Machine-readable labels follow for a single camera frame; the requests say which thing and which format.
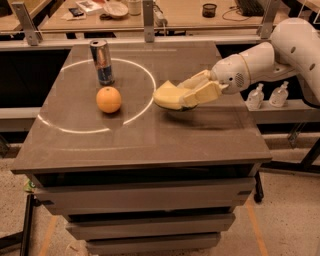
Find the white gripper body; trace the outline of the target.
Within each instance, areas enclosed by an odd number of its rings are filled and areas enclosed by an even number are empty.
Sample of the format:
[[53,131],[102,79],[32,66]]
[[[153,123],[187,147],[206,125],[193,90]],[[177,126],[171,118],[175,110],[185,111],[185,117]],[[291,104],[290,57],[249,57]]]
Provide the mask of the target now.
[[235,94],[248,88],[250,73],[244,57],[233,54],[213,66],[211,78],[219,82],[223,94]]

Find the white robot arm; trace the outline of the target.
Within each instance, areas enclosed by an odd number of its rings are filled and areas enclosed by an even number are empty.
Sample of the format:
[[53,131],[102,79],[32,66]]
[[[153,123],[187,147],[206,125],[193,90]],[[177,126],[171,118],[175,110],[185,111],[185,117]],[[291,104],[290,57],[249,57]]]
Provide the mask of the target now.
[[234,94],[256,82],[274,82],[299,74],[309,87],[307,97],[320,102],[320,37],[313,26],[300,18],[280,22],[267,42],[219,60],[179,84],[187,90],[178,98],[192,108]]

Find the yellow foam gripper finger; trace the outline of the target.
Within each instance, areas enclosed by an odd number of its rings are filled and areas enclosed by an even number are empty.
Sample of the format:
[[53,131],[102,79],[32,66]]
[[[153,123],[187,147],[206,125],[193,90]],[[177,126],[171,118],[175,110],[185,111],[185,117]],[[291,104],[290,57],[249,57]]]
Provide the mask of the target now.
[[191,89],[181,97],[181,105],[191,108],[199,104],[218,99],[222,94],[221,85],[216,81],[210,81],[202,86]]
[[178,84],[178,88],[182,89],[194,89],[197,86],[203,86],[211,81],[211,75],[209,70],[203,70],[198,74],[186,79]]

